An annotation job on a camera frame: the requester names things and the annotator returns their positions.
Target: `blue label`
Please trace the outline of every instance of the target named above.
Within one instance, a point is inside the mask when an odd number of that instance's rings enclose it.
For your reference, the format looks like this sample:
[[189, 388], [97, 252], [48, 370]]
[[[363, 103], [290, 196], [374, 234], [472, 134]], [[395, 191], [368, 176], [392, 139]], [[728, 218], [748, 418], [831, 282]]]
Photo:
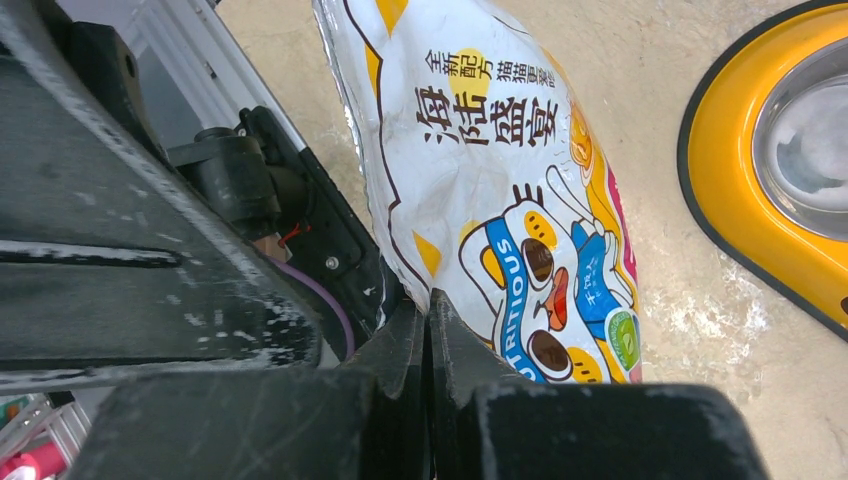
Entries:
[[506, 314], [501, 331], [501, 355], [525, 377], [539, 383], [546, 383], [545, 377], [521, 345], [521, 321], [527, 307], [527, 290], [530, 288], [521, 250], [515, 245], [503, 219], [488, 223], [486, 236], [506, 280], [507, 296], [504, 305]]

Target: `plastic bag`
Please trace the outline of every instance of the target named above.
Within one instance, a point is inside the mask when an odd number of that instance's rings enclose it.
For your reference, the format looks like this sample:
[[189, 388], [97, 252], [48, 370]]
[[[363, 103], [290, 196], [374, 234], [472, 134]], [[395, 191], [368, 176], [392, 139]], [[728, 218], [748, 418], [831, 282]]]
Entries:
[[374, 233], [537, 382], [641, 380], [615, 178], [555, 60], [483, 0], [315, 0]]

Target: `cable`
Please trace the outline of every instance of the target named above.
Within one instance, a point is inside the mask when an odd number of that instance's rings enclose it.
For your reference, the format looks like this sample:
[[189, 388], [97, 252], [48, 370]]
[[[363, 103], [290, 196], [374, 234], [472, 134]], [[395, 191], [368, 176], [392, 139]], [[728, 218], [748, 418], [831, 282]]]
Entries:
[[306, 229], [303, 230], [303, 229], [300, 228], [300, 224], [301, 224], [301, 222], [297, 222], [297, 225], [294, 226], [294, 229], [291, 232], [280, 237], [280, 239], [277, 240], [277, 246], [284, 249], [284, 248], [286, 248], [286, 243], [289, 240], [300, 235], [301, 233], [307, 233], [307, 232], [312, 230], [312, 225], [307, 225]]
[[302, 283], [327, 302], [327, 305], [329, 305], [333, 312], [335, 312], [335, 314], [339, 317], [339, 322], [342, 324], [342, 330], [344, 330], [345, 333], [345, 344], [347, 346], [347, 355], [345, 356], [345, 360], [350, 359], [350, 357], [353, 356], [353, 351], [356, 350], [356, 345], [353, 342], [353, 327], [350, 325], [350, 319], [339, 302], [318, 282], [310, 278], [309, 275], [301, 272], [282, 260], [278, 260], [268, 254], [265, 256], [274, 262], [274, 265], [276, 265], [283, 273]]

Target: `green logo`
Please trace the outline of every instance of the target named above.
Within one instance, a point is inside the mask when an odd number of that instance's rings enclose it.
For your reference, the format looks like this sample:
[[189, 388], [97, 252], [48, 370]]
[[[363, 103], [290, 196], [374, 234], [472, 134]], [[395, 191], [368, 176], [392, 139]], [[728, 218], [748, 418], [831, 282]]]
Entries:
[[632, 314], [614, 314], [607, 327], [607, 339], [625, 370], [629, 371], [639, 363], [639, 332]]

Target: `yellow pet bowl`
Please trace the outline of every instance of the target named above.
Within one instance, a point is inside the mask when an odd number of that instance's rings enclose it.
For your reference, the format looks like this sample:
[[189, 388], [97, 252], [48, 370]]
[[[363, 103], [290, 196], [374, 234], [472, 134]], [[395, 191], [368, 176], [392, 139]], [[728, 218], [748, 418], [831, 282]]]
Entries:
[[848, 1], [787, 10], [716, 61], [678, 174], [722, 250], [848, 340]]

